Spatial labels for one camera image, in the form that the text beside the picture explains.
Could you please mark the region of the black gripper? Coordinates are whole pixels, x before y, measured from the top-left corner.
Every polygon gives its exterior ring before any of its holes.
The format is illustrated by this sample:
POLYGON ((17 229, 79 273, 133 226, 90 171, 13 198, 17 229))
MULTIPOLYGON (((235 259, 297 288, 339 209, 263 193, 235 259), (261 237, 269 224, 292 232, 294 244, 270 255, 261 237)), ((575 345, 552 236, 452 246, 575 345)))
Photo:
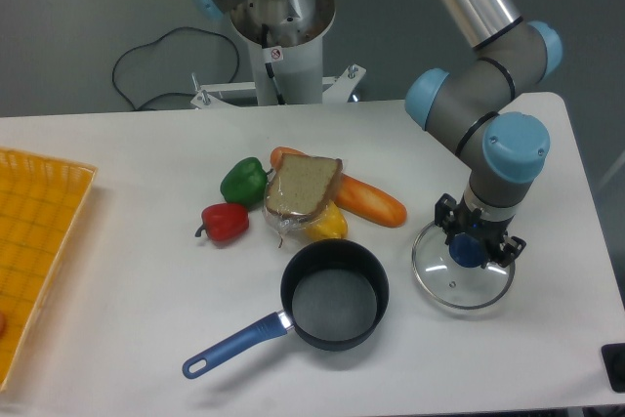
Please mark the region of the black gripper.
POLYGON ((516 236, 505 236, 511 218, 488 221, 464 201, 444 193, 435 204, 435 225, 445 234, 452 260, 459 266, 495 264, 506 268, 523 252, 526 242, 516 236))

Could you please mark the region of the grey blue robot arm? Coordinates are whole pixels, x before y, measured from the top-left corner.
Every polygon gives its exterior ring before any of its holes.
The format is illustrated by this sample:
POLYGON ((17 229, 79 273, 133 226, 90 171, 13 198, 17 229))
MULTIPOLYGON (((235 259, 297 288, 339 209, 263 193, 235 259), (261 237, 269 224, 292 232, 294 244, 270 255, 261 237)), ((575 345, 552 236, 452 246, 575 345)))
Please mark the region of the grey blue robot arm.
MULTIPOLYGON (((247 41, 259 104, 317 104, 321 40, 334 0, 193 0, 209 18, 229 16, 247 41)), ((408 115, 470 168, 460 200, 443 196, 435 223, 451 258, 467 268, 512 264, 524 249, 508 234, 519 204, 543 169, 550 147, 536 118, 506 106, 561 62, 563 45, 546 23, 525 21, 511 0, 442 0, 476 62, 452 75, 424 72, 405 97, 408 115)))

